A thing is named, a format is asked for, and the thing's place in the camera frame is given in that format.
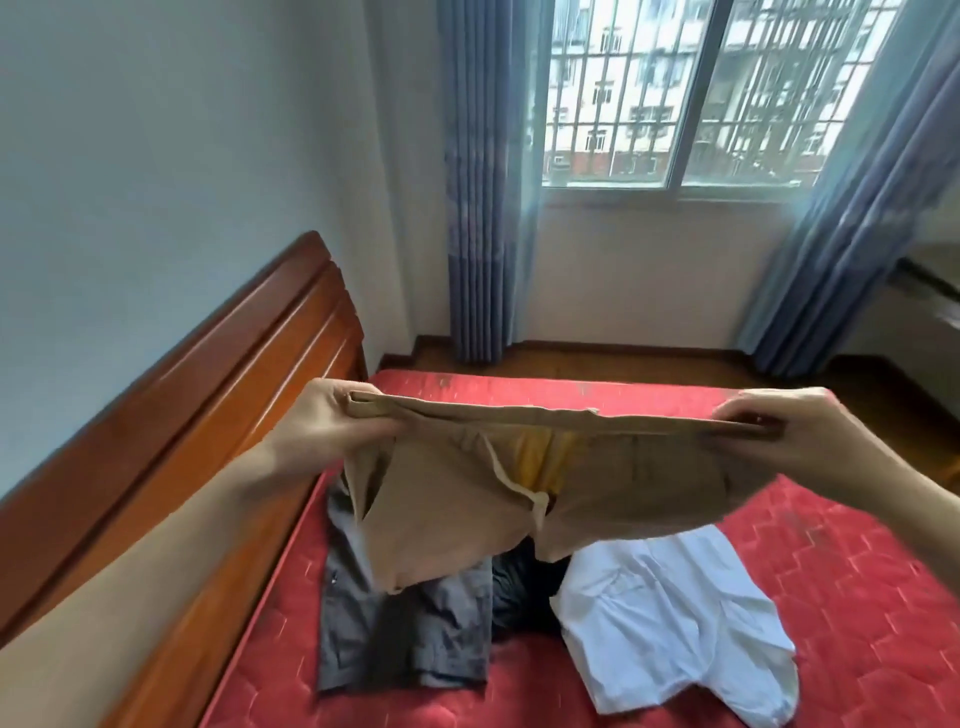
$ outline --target hand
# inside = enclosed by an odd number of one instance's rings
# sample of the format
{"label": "hand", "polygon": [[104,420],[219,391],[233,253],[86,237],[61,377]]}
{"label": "hand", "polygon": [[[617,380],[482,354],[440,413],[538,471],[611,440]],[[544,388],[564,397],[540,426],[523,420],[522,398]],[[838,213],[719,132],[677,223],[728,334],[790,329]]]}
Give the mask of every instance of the hand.
{"label": "hand", "polygon": [[403,423],[386,417],[353,419],[344,409],[349,392],[380,391],[372,384],[313,379],[259,447],[278,475],[315,475],[367,443],[396,437]]}
{"label": "hand", "polygon": [[765,465],[820,496],[872,510],[894,473],[910,467],[827,389],[751,389],[721,404],[714,419],[778,421],[777,440],[716,436],[713,443]]}

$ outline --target curtain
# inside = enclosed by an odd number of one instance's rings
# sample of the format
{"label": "curtain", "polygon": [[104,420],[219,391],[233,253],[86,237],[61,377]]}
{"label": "curtain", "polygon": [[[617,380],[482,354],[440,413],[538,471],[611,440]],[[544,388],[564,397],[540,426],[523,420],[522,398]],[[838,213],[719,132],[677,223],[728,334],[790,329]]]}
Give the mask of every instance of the curtain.
{"label": "curtain", "polygon": [[438,0],[450,330],[493,363],[518,338],[543,169],[552,0]]}
{"label": "curtain", "polygon": [[[922,21],[937,27],[936,35],[912,65],[888,41],[880,60],[888,57],[900,83],[891,90],[889,78],[868,80],[877,98],[886,94],[886,112],[879,123],[877,114],[866,114],[872,133],[848,144],[852,152],[830,156],[809,208],[755,295],[737,347],[765,374],[823,369],[956,173],[960,10],[946,11],[936,26],[929,16]],[[909,41],[911,34],[899,35]]]}

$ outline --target white garment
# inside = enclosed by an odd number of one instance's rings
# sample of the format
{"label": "white garment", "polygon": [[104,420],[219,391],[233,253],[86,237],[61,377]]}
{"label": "white garment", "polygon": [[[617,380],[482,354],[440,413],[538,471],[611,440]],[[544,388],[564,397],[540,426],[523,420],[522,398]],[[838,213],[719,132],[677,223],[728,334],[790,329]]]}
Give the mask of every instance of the white garment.
{"label": "white garment", "polygon": [[550,603],[597,713],[660,705],[692,684],[751,728],[779,728],[797,709],[793,643],[715,526],[587,546]]}

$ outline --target wooden bed frame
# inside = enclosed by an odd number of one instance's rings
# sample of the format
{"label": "wooden bed frame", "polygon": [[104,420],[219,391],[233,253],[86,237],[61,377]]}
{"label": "wooden bed frame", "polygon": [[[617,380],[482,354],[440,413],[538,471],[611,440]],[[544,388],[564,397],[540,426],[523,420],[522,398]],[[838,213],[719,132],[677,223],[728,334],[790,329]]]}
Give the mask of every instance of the wooden bed frame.
{"label": "wooden bed frame", "polygon": [[[316,376],[367,378],[340,270],[308,232],[0,503],[0,645],[257,442]],[[194,726],[316,478],[266,503],[109,728]]]}

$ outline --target red mattress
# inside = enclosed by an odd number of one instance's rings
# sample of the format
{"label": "red mattress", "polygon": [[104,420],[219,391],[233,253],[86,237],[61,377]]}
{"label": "red mattress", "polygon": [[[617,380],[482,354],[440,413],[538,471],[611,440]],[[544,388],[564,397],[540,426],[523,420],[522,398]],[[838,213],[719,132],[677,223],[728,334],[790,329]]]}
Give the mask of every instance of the red mattress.
{"label": "red mattress", "polygon": [[[705,387],[500,379],[386,371],[384,392],[477,404],[596,407],[605,415],[703,417]],[[324,568],[324,478],[210,702],[203,728],[584,728],[740,726],[706,691],[598,716],[559,640],[493,650],[484,692],[314,692]],[[869,516],[786,481],[720,524],[797,646],[797,728],[960,726],[960,620],[953,598]]]}

